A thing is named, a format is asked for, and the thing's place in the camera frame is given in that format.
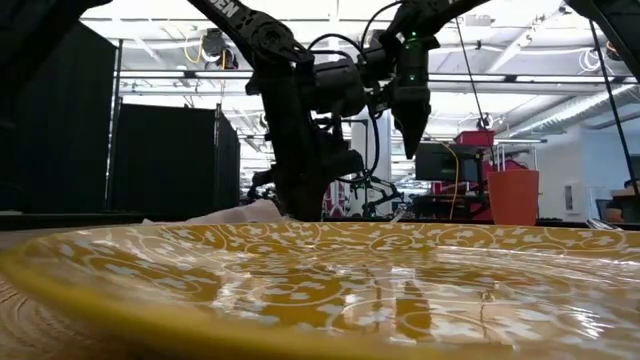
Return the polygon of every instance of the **yellow plate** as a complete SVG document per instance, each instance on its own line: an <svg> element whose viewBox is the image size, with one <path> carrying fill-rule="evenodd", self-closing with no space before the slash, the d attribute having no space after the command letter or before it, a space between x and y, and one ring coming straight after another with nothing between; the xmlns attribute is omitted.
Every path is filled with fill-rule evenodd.
<svg viewBox="0 0 640 360"><path fill-rule="evenodd" d="M35 239L0 255L0 270L63 313L201 358L640 353L640 233L123 227Z"/></svg>

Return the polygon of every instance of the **white column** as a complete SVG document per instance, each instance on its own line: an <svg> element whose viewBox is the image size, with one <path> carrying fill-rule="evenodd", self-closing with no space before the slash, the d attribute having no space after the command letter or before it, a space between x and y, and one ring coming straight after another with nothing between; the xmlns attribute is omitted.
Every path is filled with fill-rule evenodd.
<svg viewBox="0 0 640 360"><path fill-rule="evenodd" d="M369 119L369 114L365 109L354 119ZM393 116L390 111L386 111L380 119L378 119L378 129L380 130L380 159L378 161L378 167L374 172L374 175L378 178L386 181L391 181L391 127L393 126ZM368 132L367 127L363 124L353 124L351 133L351 148L358 151L362 155L362 159L365 161L367 168L373 166L375 159L376 143L373 133L373 123L369 121ZM376 191L369 191L369 201L374 201L380 198L380 194ZM351 192L351 211L349 214L363 214L362 206L365 203L364 190L358 190L358 199ZM385 203L378 207L378 213L380 215L391 214L391 203Z"/></svg>

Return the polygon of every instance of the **person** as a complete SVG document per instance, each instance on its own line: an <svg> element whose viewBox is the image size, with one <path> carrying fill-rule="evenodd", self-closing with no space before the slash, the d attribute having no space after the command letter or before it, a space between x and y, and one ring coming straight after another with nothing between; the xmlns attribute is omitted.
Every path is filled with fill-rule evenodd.
<svg viewBox="0 0 640 360"><path fill-rule="evenodd" d="M633 189L633 180L628 180L624 183L624 188L626 190ZM607 221L610 223L624 223L624 217L622 216L622 204L620 199L614 198L607 205L606 212Z"/></svg>

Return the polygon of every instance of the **red box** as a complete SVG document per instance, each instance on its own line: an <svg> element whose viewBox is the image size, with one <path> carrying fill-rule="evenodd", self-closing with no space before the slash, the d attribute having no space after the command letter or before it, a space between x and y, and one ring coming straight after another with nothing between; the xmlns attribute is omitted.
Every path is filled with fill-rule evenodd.
<svg viewBox="0 0 640 360"><path fill-rule="evenodd" d="M493 146L495 131L463 131L455 138L458 145L468 146Z"/></svg>

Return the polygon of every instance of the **orange bucket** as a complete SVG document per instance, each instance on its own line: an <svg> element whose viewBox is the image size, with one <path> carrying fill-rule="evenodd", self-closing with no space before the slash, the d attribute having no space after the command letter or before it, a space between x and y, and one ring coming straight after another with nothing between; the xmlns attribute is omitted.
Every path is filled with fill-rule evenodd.
<svg viewBox="0 0 640 360"><path fill-rule="evenodd" d="M540 173L534 170L489 173L489 200L496 225L534 226L539 183Z"/></svg>

